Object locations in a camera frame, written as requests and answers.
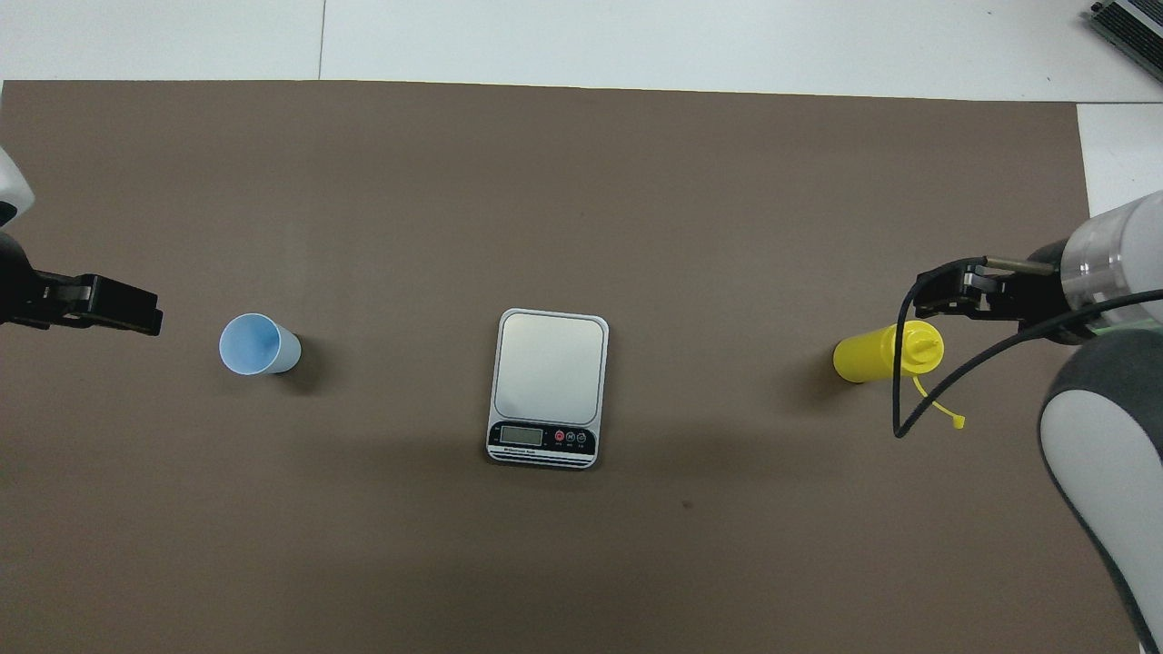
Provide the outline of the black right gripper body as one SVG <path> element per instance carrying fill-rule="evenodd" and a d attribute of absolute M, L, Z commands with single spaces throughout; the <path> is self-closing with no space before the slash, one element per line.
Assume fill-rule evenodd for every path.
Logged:
<path fill-rule="evenodd" d="M 991 310 L 1000 311 L 1004 322 L 1014 322 L 1018 330 L 1030 330 L 1036 324 L 1047 322 L 1072 311 L 1062 289 L 1062 257 L 1068 243 L 1059 239 L 1030 254 L 1027 260 L 1046 263 L 1053 273 L 1039 276 L 1030 272 L 1013 272 L 1001 278 L 1004 290 L 999 301 L 991 301 Z"/>

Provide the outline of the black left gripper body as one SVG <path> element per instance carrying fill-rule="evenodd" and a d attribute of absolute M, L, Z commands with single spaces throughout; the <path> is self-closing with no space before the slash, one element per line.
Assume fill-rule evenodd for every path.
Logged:
<path fill-rule="evenodd" d="M 76 307 L 92 294 L 88 276 L 64 276 L 38 272 L 24 248 L 7 234 L 1 234 L 1 322 L 21 324 L 34 330 L 53 326 L 86 330 L 91 318 L 76 315 Z"/>

